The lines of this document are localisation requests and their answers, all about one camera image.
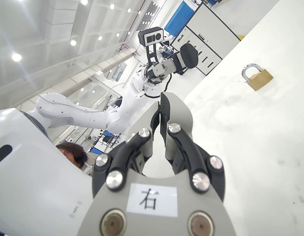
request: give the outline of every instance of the padlock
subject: padlock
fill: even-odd
[[[259,72],[248,78],[245,73],[250,67],[255,67],[259,70]],[[242,76],[247,81],[246,83],[249,84],[255,91],[259,90],[261,87],[269,83],[271,79],[273,79],[273,76],[267,70],[261,68],[257,64],[249,64],[245,66],[242,71]]]

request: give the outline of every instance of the white sticker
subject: white sticker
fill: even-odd
[[[131,183],[126,211],[178,217],[177,188]]]

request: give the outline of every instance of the camera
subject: camera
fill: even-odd
[[[138,34],[139,42],[142,46],[150,46],[163,41],[164,30],[160,27],[154,27],[140,31]]]

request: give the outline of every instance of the cabinet drawer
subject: cabinet drawer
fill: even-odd
[[[172,46],[176,49],[176,50],[180,50],[180,47],[182,45],[184,45],[185,43],[187,43],[188,41],[188,37],[190,36],[190,34],[192,34],[192,32],[188,29],[188,28],[184,28],[180,34],[177,36],[177,38],[175,39],[175,41],[173,42]]]
[[[199,68],[204,74],[210,73],[210,71],[221,62],[221,59],[216,55],[214,56],[203,68]]]
[[[198,52],[199,52],[200,48],[204,45],[203,41],[198,36],[194,35],[193,33],[191,33],[188,36],[185,43],[189,43],[189,44],[193,45],[193,47],[196,50],[198,50]]]
[[[205,44],[198,50],[198,68],[203,68],[216,54]]]

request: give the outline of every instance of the white table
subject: white table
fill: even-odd
[[[250,63],[274,76],[259,91]],[[185,102],[194,141],[224,161],[238,236],[304,235],[304,0],[280,0]]]

